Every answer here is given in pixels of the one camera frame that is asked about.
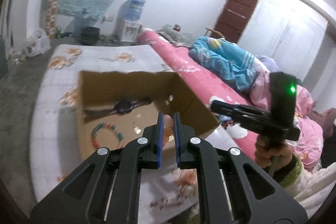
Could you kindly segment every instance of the wall switch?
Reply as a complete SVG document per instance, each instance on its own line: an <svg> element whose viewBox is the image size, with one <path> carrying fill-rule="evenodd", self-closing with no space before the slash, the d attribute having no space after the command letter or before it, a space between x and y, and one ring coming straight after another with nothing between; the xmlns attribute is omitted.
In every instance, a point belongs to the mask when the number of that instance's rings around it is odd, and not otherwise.
<svg viewBox="0 0 336 224"><path fill-rule="evenodd" d="M114 21L114 16L104 16L104 21L112 22Z"/></svg>

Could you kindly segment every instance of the blue blanket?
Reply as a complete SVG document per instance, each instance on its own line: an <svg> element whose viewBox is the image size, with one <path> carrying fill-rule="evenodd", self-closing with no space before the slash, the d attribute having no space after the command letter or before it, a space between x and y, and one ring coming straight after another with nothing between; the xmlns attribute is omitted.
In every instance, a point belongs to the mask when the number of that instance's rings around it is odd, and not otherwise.
<svg viewBox="0 0 336 224"><path fill-rule="evenodd" d="M252 69L255 57L224 38L200 37L189 55L239 92L248 93L258 77L258 72Z"/></svg>

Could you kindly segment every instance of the water bottle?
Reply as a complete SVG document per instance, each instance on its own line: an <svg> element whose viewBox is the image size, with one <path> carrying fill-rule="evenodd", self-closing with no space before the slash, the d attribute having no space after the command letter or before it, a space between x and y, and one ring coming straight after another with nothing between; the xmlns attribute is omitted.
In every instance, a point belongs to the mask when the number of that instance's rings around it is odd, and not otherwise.
<svg viewBox="0 0 336 224"><path fill-rule="evenodd" d="M72 37L80 37L82 30L85 27L89 27L91 23L91 17L88 15L86 8L83 8L81 13L75 16L75 30L73 31Z"/></svg>
<svg viewBox="0 0 336 224"><path fill-rule="evenodd" d="M145 0L131 0L125 15L127 21L138 21L141 17Z"/></svg>

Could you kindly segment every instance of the cardboard box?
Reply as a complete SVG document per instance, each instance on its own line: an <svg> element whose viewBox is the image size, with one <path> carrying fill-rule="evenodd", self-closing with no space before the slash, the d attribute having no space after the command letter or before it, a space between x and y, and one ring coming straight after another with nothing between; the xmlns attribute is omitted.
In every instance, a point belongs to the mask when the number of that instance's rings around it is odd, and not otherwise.
<svg viewBox="0 0 336 224"><path fill-rule="evenodd" d="M125 115L113 114L98 119L85 115L84 109L113 107L119 100L141 100L149 97L150 105L134 108ZM211 112L196 97L183 79L174 72L89 72L80 71L78 83L77 125L82 159L88 158L95 148L91 143L91 132L100 123L115 124L124 136L124 145L142 136L145 127L156 124L158 113L173 116L179 112L183 124L194 128L197 136L207 137L218 122ZM119 142L112 130L98 131L100 146L117 149ZM167 142L163 156L175 153L175 142Z"/></svg>

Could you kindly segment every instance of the pink blanket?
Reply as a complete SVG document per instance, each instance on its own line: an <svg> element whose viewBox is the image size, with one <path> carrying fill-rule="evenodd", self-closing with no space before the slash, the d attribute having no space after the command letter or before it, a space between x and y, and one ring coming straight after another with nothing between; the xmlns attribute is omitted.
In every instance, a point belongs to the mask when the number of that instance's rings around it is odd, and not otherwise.
<svg viewBox="0 0 336 224"><path fill-rule="evenodd" d="M197 97L208 105L210 98L216 96L227 103L251 105L236 91L225 84L220 78L209 70L203 68L188 55L188 49L175 48L172 44L164 42L159 35L151 30L145 30L137 37L139 45L149 44L161 58L177 72L189 85ZM255 142L257 134L248 132L243 128L230 128L227 130L245 154L254 159Z"/></svg>
<svg viewBox="0 0 336 224"><path fill-rule="evenodd" d="M299 140L292 146L292 150L299 155L304 167L311 170L321 157L323 130L318 123L306 116L314 102L308 90L299 85L296 86L296 90L295 111L301 134ZM252 86L250 98L255 106L269 110L269 73L260 73Z"/></svg>
<svg viewBox="0 0 336 224"><path fill-rule="evenodd" d="M252 104L216 75L192 60L188 55L188 49L184 47L175 48L150 29L144 30L138 35L137 43L151 45L161 58L184 79L205 105L208 105L210 99L215 96L231 104L255 105L264 109L269 107L269 72L261 72L254 83L250 93ZM310 110L312 103L309 92L298 86L296 111L300 116L298 123L301 128L301 135L297 146L293 146L293 151L300 155L307 169L314 167L318 162L323 143L321 127L310 119L303 119ZM226 131L243 152L254 160L257 134L239 126L228 127Z"/></svg>

